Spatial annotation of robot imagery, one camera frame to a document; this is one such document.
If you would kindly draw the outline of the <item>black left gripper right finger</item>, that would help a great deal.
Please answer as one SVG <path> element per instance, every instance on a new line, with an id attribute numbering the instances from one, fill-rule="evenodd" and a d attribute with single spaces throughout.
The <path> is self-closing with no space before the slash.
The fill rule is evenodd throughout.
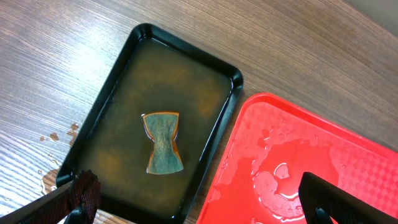
<path id="1" fill-rule="evenodd" d="M 397 219 L 327 182 L 304 172 L 298 196 L 309 224 L 397 224 Z"/>

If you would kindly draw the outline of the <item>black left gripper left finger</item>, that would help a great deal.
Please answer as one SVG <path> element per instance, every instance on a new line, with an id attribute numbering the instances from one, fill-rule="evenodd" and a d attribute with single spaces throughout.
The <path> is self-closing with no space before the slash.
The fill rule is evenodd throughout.
<path id="1" fill-rule="evenodd" d="M 93 223 L 100 206 L 101 183 L 91 170 L 28 205 L 1 217 L 1 223 Z"/>

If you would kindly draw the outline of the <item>orange green sponge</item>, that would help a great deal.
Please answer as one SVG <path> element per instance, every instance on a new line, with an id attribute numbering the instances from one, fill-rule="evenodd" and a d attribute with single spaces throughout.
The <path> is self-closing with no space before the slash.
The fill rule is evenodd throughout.
<path id="1" fill-rule="evenodd" d="M 178 151 L 176 138 L 178 133 L 179 113 L 156 112 L 143 117 L 144 129 L 153 141 L 147 172 L 154 175 L 165 175 L 180 172 L 184 169 Z"/>

